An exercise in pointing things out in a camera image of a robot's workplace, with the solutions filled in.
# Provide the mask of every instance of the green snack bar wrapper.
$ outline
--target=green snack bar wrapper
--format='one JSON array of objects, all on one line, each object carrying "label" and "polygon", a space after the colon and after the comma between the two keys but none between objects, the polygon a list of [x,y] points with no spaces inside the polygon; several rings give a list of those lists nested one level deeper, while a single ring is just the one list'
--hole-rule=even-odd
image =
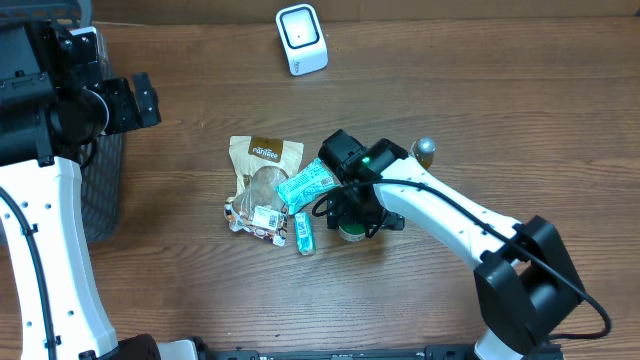
[{"label": "green snack bar wrapper", "polygon": [[313,255],[316,253],[316,242],[313,238],[311,219],[307,213],[297,213],[294,216],[296,225],[296,240],[298,250],[302,255]]},{"label": "green snack bar wrapper", "polygon": [[276,192],[289,206],[289,215],[293,215],[318,196],[337,186],[333,175],[322,166],[322,161],[316,158],[298,175],[278,185]]}]

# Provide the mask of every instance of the black mesh basket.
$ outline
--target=black mesh basket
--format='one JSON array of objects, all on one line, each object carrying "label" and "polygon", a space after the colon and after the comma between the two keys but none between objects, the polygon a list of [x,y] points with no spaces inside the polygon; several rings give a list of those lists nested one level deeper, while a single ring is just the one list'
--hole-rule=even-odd
[{"label": "black mesh basket", "polygon": [[[0,26],[12,21],[50,20],[73,30],[90,25],[91,6],[90,1],[84,0],[2,0],[0,15],[2,15]],[[109,65],[106,44],[100,33],[98,33],[98,53],[103,78],[114,78]],[[83,146],[78,159],[82,164],[91,152],[96,151],[92,162],[82,170],[82,221],[88,242],[105,240],[116,229],[124,136],[122,134],[101,136],[96,144],[97,151],[92,149],[92,145]],[[0,224],[0,244],[6,244],[2,224]]]}]

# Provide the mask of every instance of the transparent plastic wrapper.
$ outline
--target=transparent plastic wrapper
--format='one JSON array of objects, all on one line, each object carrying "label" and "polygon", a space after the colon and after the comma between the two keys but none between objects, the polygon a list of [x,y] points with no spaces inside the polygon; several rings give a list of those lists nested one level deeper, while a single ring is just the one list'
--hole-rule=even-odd
[{"label": "transparent plastic wrapper", "polygon": [[287,206],[275,188],[298,172],[302,144],[234,136],[229,154],[238,178],[237,195],[225,203],[229,228],[234,232],[244,230],[266,242],[284,246]]},{"label": "transparent plastic wrapper", "polygon": [[289,215],[293,215],[337,186],[333,175],[316,158],[298,175],[278,185],[276,191],[289,207]]}]

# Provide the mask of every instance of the white device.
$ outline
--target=white device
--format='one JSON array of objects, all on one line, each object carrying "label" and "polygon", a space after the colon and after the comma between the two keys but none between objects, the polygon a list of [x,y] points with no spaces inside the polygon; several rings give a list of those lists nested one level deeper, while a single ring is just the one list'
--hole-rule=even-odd
[{"label": "white device", "polygon": [[327,43],[311,5],[301,4],[280,10],[276,24],[291,75],[300,76],[327,66]]}]

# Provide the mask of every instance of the brand logo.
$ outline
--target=brand logo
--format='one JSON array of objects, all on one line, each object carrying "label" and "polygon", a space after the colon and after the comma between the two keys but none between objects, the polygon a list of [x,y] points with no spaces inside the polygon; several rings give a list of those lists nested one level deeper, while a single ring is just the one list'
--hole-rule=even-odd
[{"label": "brand logo", "polygon": [[264,149],[261,147],[255,147],[253,148],[254,153],[261,155],[261,156],[265,156],[265,157],[269,157],[272,159],[277,159],[278,158],[278,154],[274,153],[271,149]]}]

